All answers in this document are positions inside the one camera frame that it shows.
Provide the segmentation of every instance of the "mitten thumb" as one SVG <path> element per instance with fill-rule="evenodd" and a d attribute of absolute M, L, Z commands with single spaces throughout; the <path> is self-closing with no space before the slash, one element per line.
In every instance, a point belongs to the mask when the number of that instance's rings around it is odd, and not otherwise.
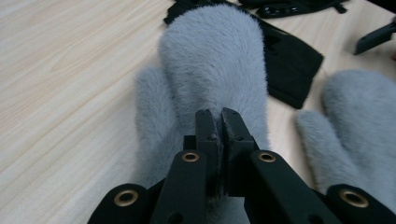
<path fill-rule="evenodd" d="M 343 150 L 337 133 L 326 118 L 317 112 L 301 111 L 296 122 L 321 193 L 326 193 L 328 187 L 336 184 L 361 185 L 350 183 L 358 179 L 355 177 L 359 174 L 358 169 Z"/>
<path fill-rule="evenodd" d="M 182 149 L 170 87 L 158 67 L 142 70 L 135 81 L 137 156 L 141 162 L 135 182 L 151 187 L 166 177 L 176 153 Z"/>

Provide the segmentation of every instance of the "wood grain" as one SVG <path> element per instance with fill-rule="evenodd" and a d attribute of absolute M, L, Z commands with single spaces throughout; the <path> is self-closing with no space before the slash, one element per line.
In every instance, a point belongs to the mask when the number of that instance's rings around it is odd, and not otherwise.
<path fill-rule="evenodd" d="M 134 76 L 158 63 L 172 3 L 0 3 L 1 223 L 86 223 L 110 189 L 134 181 Z M 328 9 L 269 21 L 326 57 L 304 108 L 320 109 L 321 86 L 337 70 L 371 69 L 396 80 L 394 40 L 351 54 L 359 37 L 388 24 L 392 14 L 365 1 L 346 7 L 344 15 Z M 314 186 L 295 113 L 270 98 L 269 137 Z"/>

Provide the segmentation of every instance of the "gray fur mitten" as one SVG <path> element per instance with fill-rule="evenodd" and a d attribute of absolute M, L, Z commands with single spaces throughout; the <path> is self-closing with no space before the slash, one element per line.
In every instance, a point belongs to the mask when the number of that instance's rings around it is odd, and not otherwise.
<path fill-rule="evenodd" d="M 160 42 L 163 67 L 142 71 L 136 81 L 139 184 L 166 177 L 200 109 L 217 122 L 223 107 L 238 111 L 259 147 L 269 149 L 262 49 L 259 24 L 235 7 L 198 7 L 175 19 Z M 248 223 L 243 199 L 211 205 L 207 223 Z"/>
<path fill-rule="evenodd" d="M 327 118 L 301 111 L 296 120 L 319 191 L 348 184 L 396 213 L 396 85 L 347 70 L 330 78 L 322 103 Z"/>

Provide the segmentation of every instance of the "black object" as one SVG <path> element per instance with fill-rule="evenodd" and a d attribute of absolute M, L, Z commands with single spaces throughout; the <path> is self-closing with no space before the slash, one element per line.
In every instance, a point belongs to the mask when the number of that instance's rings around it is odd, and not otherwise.
<path fill-rule="evenodd" d="M 386 10 L 396 13 L 396 5 L 389 0 L 368 0 Z M 381 27 L 370 34 L 362 37 L 356 45 L 355 55 L 361 54 L 366 50 L 372 49 L 380 44 L 391 40 L 392 34 L 396 33 L 396 17 L 390 24 Z"/>
<path fill-rule="evenodd" d="M 282 18 L 321 11 L 334 7 L 338 13 L 347 10 L 341 3 L 347 0 L 239 0 L 246 7 L 258 7 L 257 14 L 263 19 Z"/>
<path fill-rule="evenodd" d="M 355 55 L 390 41 L 393 33 L 396 33 L 396 17 L 393 18 L 390 24 L 362 37 L 356 45 Z"/>
<path fill-rule="evenodd" d="M 368 0 L 368 1 L 388 11 L 396 13 L 396 5 L 393 1 L 389 1 L 389 0 Z"/>
<path fill-rule="evenodd" d="M 217 4 L 235 7 L 247 13 L 260 25 L 264 33 L 264 57 L 269 94 L 296 109 L 302 108 L 311 88 L 312 79 L 323 62 L 323 56 L 304 41 L 223 0 L 177 0 L 168 9 L 164 21 L 170 24 L 189 10 Z"/>
<path fill-rule="evenodd" d="M 236 111 L 224 108 L 221 117 L 223 135 L 212 128 L 216 123 L 210 111 L 198 111 L 195 121 L 201 127 L 185 138 L 187 149 L 177 153 L 166 179 L 150 189 L 132 184 L 114 188 L 88 223 L 205 223 L 207 190 L 220 194 L 217 186 L 228 196 L 245 197 L 254 224 L 396 223 L 387 207 L 361 189 L 337 185 L 326 196 L 313 191 L 281 156 L 258 149 Z M 199 143 L 204 140 L 200 136 L 206 136 L 205 144 Z M 224 147 L 216 147 L 219 140 Z M 210 145 L 214 153 L 207 150 Z M 216 167 L 216 181 L 209 181 L 210 167 Z"/>

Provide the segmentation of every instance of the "brass insert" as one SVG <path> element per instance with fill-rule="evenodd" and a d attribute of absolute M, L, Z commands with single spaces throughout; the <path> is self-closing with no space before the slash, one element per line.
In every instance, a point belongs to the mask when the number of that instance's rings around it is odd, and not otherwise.
<path fill-rule="evenodd" d="M 139 194 L 132 189 L 125 189 L 119 192 L 114 198 L 114 203 L 119 207 L 125 207 L 136 202 Z"/>
<path fill-rule="evenodd" d="M 366 198 L 359 195 L 359 193 L 349 189 L 341 189 L 340 197 L 346 203 L 349 203 L 350 205 L 353 205 L 355 207 L 365 208 L 369 205 L 369 202 Z"/>
<path fill-rule="evenodd" d="M 273 161 L 276 160 L 276 157 L 271 155 L 271 154 L 269 154 L 269 153 L 262 152 L 262 153 L 259 154 L 259 159 L 261 161 L 273 162 Z"/>
<path fill-rule="evenodd" d="M 188 162 L 198 161 L 199 155 L 194 152 L 188 152 L 183 155 L 182 159 L 183 161 L 188 161 Z"/>

